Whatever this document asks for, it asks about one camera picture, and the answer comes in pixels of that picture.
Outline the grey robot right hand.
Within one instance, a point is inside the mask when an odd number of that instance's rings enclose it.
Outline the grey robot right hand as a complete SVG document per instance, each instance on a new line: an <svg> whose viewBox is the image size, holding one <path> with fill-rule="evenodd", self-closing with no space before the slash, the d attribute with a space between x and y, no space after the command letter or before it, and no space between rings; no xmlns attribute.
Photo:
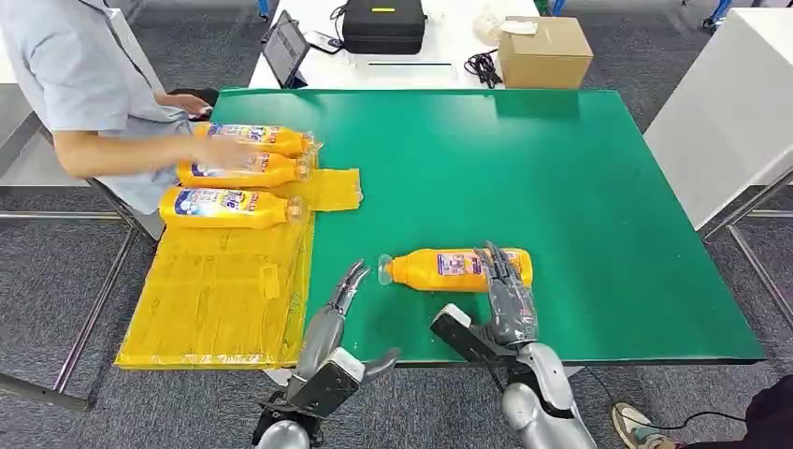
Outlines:
<svg viewBox="0 0 793 449"><path fill-rule="evenodd" d="M487 240L474 248L486 281L491 319L486 325L501 346L520 346L537 340L539 326L530 287L525 286L506 252Z"/></svg>

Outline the person's right hand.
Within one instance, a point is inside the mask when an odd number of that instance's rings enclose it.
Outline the person's right hand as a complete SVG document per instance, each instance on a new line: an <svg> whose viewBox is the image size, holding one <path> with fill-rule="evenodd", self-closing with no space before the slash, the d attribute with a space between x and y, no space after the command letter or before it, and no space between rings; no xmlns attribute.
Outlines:
<svg viewBox="0 0 793 449"><path fill-rule="evenodd" d="M193 140L190 161L222 170L238 170L257 154L253 145L229 136L199 136Z"/></svg>

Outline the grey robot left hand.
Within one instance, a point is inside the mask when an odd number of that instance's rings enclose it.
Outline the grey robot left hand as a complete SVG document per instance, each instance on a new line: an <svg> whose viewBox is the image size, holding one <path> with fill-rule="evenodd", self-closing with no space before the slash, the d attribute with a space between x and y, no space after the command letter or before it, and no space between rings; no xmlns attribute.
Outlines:
<svg viewBox="0 0 793 449"><path fill-rule="evenodd" d="M304 333L303 346L289 380L288 389L296 391L307 384L327 361L339 353L340 367L356 384L368 384L393 369L400 356L398 348L390 348L380 358L360 362L341 348L346 315L360 282L370 273L363 259L354 262L331 292L328 302L310 319Z"/></svg>

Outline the person's left hand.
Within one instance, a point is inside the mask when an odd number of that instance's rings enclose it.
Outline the person's left hand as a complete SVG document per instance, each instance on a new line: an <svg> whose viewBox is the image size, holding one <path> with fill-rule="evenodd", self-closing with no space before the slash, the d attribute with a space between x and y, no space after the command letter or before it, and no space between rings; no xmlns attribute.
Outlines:
<svg viewBox="0 0 793 449"><path fill-rule="evenodd" d="M173 94L171 99L177 107L185 110L191 119L198 120L209 116L213 110L211 104L193 94Z"/></svg>

